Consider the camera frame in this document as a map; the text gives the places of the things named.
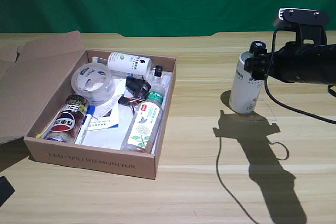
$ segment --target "marker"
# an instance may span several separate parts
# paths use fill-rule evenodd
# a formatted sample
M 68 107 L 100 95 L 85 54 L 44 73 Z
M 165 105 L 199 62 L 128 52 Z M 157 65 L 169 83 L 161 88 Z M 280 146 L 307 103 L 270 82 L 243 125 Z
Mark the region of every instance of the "marker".
M 75 141 L 75 144 L 82 144 L 83 143 L 83 140 L 85 138 L 85 135 L 86 135 L 86 132 L 88 131 L 88 127 L 89 127 L 89 124 L 90 124 L 90 121 L 92 119 L 92 116 L 93 116 L 93 113 L 94 113 L 94 110 L 96 109 L 95 106 L 93 105 L 89 105 L 88 107 L 88 112 L 85 116 L 85 119 L 84 119 L 84 122 L 79 130 L 79 133 L 78 133 L 78 136 L 76 138 L 76 141 Z

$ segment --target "wooden table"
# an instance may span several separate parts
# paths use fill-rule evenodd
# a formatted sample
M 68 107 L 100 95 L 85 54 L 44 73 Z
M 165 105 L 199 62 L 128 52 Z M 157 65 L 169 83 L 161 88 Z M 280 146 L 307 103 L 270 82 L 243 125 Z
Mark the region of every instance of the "wooden table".
M 336 31 L 327 32 L 336 43 Z M 0 34 L 0 46 L 47 34 Z M 239 54 L 253 40 L 269 50 L 272 33 L 211 37 L 125 38 L 83 34 L 87 48 L 177 58 L 177 78 L 156 180 L 33 162 L 20 141 L 0 146 L 0 175 L 16 192 L 0 208 L 0 223 L 336 223 L 334 125 L 273 103 L 262 90 L 255 114 L 227 107 Z M 293 40 L 280 32 L 276 49 Z M 269 86 L 285 104 L 336 119 L 327 87 Z M 280 142 L 269 145 L 268 141 Z

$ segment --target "green screen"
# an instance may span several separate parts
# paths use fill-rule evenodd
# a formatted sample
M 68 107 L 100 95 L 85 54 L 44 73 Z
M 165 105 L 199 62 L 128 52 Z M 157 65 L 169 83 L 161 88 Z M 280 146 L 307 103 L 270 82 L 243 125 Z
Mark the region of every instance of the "green screen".
M 336 30 L 336 0 L 0 0 L 2 33 L 208 36 L 274 30 L 281 7 L 323 10 Z

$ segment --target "blue pen cap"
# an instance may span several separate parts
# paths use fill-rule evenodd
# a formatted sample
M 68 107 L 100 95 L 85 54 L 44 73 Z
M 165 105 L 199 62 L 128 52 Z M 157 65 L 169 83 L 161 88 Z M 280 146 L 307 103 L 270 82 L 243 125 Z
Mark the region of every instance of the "blue pen cap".
M 88 106 L 88 112 L 87 112 L 87 114 L 88 114 L 88 115 L 93 115 L 95 109 L 96 109 L 96 106 L 89 105 L 89 106 Z

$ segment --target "white tape roll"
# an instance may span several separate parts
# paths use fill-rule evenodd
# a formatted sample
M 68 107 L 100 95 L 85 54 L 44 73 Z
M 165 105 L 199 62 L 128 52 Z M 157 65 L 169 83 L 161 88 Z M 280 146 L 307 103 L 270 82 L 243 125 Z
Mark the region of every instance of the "white tape roll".
M 71 85 L 76 94 L 98 106 L 107 102 L 114 94 L 111 71 L 101 63 L 81 66 L 72 75 Z

